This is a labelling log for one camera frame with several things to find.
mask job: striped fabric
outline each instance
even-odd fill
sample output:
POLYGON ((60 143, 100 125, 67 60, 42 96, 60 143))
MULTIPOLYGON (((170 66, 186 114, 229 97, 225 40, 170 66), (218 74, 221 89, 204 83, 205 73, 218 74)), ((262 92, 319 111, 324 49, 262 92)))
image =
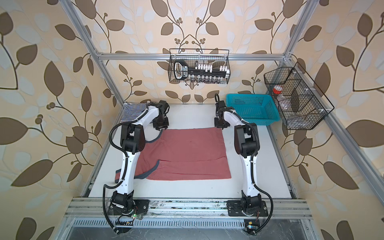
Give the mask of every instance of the striped fabric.
POLYGON ((120 122, 133 121, 146 109, 147 109, 146 103, 139 103, 139 104, 124 103, 123 114, 121 116, 120 122))

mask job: wire basket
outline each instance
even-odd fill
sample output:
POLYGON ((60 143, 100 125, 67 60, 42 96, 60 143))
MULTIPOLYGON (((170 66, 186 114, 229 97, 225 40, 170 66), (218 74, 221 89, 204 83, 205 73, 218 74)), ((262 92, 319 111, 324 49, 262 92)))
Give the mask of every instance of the wire basket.
POLYGON ((331 101, 320 87, 308 86, 300 73, 303 68, 281 67, 264 74, 268 94, 273 98, 283 124, 288 130, 312 130, 333 109, 331 101), (316 97, 324 96, 331 107, 324 106, 316 97))
POLYGON ((229 50, 169 49, 168 77, 170 83, 228 84, 231 76, 229 50))

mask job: turquoise basket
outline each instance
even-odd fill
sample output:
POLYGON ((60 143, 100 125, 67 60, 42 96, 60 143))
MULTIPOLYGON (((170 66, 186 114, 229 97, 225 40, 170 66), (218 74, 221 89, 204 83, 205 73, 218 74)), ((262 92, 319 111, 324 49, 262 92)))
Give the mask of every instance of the turquoise basket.
POLYGON ((265 125, 280 120, 279 112, 270 95, 227 94, 227 106, 233 107, 246 121, 265 125))

